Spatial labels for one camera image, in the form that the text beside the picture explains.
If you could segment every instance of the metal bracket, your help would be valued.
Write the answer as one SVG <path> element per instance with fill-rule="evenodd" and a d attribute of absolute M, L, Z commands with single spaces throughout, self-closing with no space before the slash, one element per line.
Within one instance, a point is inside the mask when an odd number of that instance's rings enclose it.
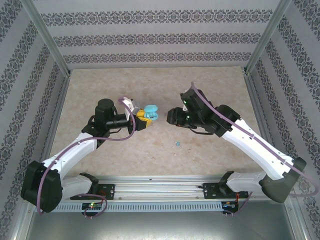
<path fill-rule="evenodd" d="M 236 192 L 224 194 L 220 191 L 220 185 L 218 182 L 205 182 L 199 188 L 203 189 L 204 199 L 236 199 Z M 239 199 L 248 198 L 247 191 L 238 192 Z"/>
<path fill-rule="evenodd" d="M 99 184 L 96 194 L 104 196 L 107 200 L 113 200 L 115 196 L 115 188 L 114 184 Z M 101 200 L 99 197 L 92 196 L 73 196 L 70 197 L 71 200 Z"/>

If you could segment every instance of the enclosure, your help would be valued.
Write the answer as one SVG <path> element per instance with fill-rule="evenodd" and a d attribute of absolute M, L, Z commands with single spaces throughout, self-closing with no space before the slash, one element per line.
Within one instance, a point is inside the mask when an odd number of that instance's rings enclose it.
<path fill-rule="evenodd" d="M 167 112 L 182 106 L 180 93 L 191 82 L 214 106 L 233 108 L 279 151 L 303 158 L 304 173 L 319 182 L 319 3 L 2 0 L 0 239 L 50 239 L 55 236 L 52 224 L 59 239 L 89 233 L 95 239 L 91 233 L 110 219 L 115 223 L 105 226 L 97 239 L 147 239 L 149 234 L 152 239 L 186 239 L 185 229 L 190 239 L 320 239 L 319 195 L 288 197 L 279 204 L 256 194 L 237 219 L 208 210 L 123 209 L 104 213 L 98 225 L 80 219 L 80 213 L 57 210 L 40 217 L 20 197 L 30 162 L 42 162 L 72 142 L 100 99 L 112 99 L 123 113 L 117 104 L 123 95 L 143 107 L 157 105 L 158 120 L 131 139 L 104 143 L 67 175 L 87 172 L 116 184 L 110 206 L 150 203 L 141 196 L 155 204 L 155 196 L 167 198 L 162 199 L 166 204 L 180 197 L 186 206 L 195 200 L 205 204 L 203 193 L 193 189 L 198 184 L 226 171 L 261 171 L 229 142 L 166 122 Z M 112 137 L 127 135 L 122 130 Z M 138 190 L 132 191 L 132 185 Z M 161 185 L 159 193 L 150 188 Z M 298 194 L 314 189 L 302 177 L 294 187 Z M 176 228 L 174 221 L 180 222 Z M 208 230 L 210 221 L 215 227 Z M 241 227 L 243 222 L 249 226 Z M 91 231 L 74 231 L 90 225 Z M 114 231 L 117 226 L 123 231 Z M 126 229 L 131 232 L 123 235 Z"/>

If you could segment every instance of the patterned wallpaper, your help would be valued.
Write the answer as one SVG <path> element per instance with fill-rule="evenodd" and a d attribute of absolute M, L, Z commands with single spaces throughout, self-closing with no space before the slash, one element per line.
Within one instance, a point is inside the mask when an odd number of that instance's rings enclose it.
<path fill-rule="evenodd" d="M 0 240 L 20 207 L 26 166 L 40 161 L 63 76 L 18 0 L 0 1 Z"/>
<path fill-rule="evenodd" d="M 319 13 L 319 1 L 292 1 L 251 73 L 273 144 L 306 160 L 305 173 L 318 181 Z M 308 181 L 299 179 L 297 192 L 313 190 Z M 320 239 L 319 194 L 298 201 L 311 239 Z"/>
<path fill-rule="evenodd" d="M 70 69 L 245 66 L 279 0 L 36 0 Z"/>

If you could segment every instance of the blue toy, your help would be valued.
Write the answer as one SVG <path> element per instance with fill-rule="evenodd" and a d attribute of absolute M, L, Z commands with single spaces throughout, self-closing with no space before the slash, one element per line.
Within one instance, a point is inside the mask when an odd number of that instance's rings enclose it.
<path fill-rule="evenodd" d="M 150 119 L 150 120 L 157 120 L 158 119 L 158 114 L 156 113 L 156 111 L 158 110 L 157 105 L 147 105 L 144 108 L 144 117 L 146 119 Z"/>

